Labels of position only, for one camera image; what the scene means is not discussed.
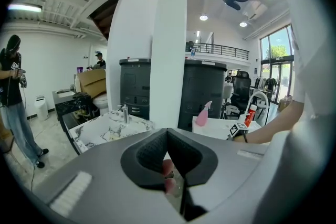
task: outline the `black hair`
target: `black hair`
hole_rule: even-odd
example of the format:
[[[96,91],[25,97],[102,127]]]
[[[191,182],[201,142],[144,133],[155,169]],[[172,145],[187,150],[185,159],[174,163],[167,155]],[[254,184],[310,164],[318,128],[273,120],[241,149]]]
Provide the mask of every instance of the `black hair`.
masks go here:
[[[21,39],[17,35],[12,35],[7,43],[6,49],[12,53],[20,46]]]

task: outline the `water bottle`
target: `water bottle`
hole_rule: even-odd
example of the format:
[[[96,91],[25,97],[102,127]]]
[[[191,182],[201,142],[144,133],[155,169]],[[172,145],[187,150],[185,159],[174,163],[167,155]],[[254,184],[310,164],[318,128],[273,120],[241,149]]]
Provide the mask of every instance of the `water bottle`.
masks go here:
[[[191,59],[195,59],[195,48],[191,50]]]

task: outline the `white pillar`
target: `white pillar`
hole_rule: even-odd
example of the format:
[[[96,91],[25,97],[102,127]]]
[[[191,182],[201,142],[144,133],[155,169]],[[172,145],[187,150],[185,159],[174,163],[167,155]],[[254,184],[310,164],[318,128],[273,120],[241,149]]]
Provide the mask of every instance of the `white pillar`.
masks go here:
[[[150,120],[156,127],[177,127],[181,105],[187,0],[157,3],[150,90]]]
[[[120,59],[150,58],[158,0],[119,0],[115,9],[106,60],[109,110],[120,104]]]

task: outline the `light blue jeans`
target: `light blue jeans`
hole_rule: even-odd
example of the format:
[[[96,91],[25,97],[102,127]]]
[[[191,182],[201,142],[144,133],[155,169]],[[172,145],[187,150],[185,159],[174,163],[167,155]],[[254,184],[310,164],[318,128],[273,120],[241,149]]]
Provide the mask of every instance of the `light blue jeans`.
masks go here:
[[[18,148],[35,165],[38,161],[37,156],[42,153],[42,149],[34,141],[23,103],[3,106],[1,116],[5,128],[12,130]]]

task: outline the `black railing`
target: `black railing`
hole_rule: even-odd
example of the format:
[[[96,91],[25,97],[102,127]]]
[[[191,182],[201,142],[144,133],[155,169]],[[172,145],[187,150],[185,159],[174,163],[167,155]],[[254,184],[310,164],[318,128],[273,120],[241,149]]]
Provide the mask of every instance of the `black railing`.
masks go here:
[[[207,44],[207,43],[186,43],[185,51],[191,52],[191,50],[195,48],[196,53],[202,52],[205,54],[219,54],[224,56],[231,56],[240,59],[248,60],[248,50],[237,49],[233,47],[227,47],[216,44]]]

